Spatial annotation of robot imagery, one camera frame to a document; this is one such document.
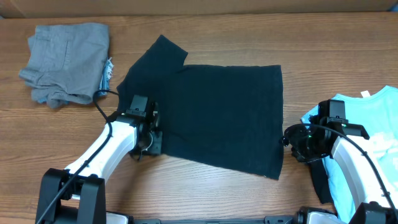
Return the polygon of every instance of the black cable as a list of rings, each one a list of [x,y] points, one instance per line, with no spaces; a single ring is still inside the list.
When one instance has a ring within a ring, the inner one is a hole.
[[[371,160],[371,158],[369,157],[369,155],[367,154],[367,152],[365,152],[359,145],[357,145],[353,140],[351,140],[349,137],[347,137],[345,134],[341,134],[338,131],[335,131],[331,128],[325,127],[325,126],[321,126],[321,125],[317,125],[317,124],[294,124],[290,127],[288,127],[285,132],[284,135],[286,136],[287,133],[289,132],[290,129],[299,127],[299,126],[308,126],[308,127],[313,127],[313,128],[320,128],[320,129],[324,129],[327,131],[331,131],[332,133],[337,134],[338,136],[344,138],[345,140],[347,140],[349,143],[351,143],[353,146],[355,146],[360,152],[361,154],[366,158],[366,160],[368,161],[368,163],[370,164],[370,166],[372,167],[372,170],[374,172],[374,175],[376,176],[377,181],[379,182],[379,185],[381,187],[381,190],[383,191],[384,196],[386,197],[388,204],[390,205],[390,207],[392,208],[392,212],[396,218],[396,221],[398,223],[398,211],[394,205],[394,202],[392,201],[391,197],[390,197],[390,193],[387,191],[386,186],[384,186],[384,183],[380,177],[379,172],[376,169],[376,166],[374,165],[373,161]]]
[[[108,136],[106,137],[105,141],[102,143],[102,145],[100,145],[98,147],[98,149],[83,163],[83,165],[81,165],[81,167],[69,178],[69,180],[63,185],[63,187],[58,191],[58,194],[54,197],[54,199],[51,201],[51,203],[47,206],[47,208],[44,210],[42,216],[39,218],[39,220],[37,221],[36,224],[42,224],[43,219],[45,217],[45,215],[49,212],[49,210],[54,206],[54,204],[56,202],[58,202],[58,200],[60,200],[60,198],[62,197],[62,195],[65,193],[65,191],[67,190],[67,188],[75,181],[75,179],[77,178],[77,176],[79,175],[79,173],[86,168],[86,166],[97,156],[98,153],[101,152],[102,148],[105,147],[106,143],[108,143],[108,141],[111,139],[112,137],[112,124],[109,122],[109,119],[107,117],[107,115],[104,113],[104,111],[100,108],[100,106],[98,106],[98,103],[96,102],[97,97],[98,97],[98,93],[101,92],[107,92],[107,93],[113,93],[115,95],[118,95],[118,93],[113,92],[111,90],[97,90],[94,92],[93,95],[93,103],[95,105],[95,107],[98,109],[98,111],[102,114],[102,116],[104,117],[106,123],[109,126],[109,133]]]

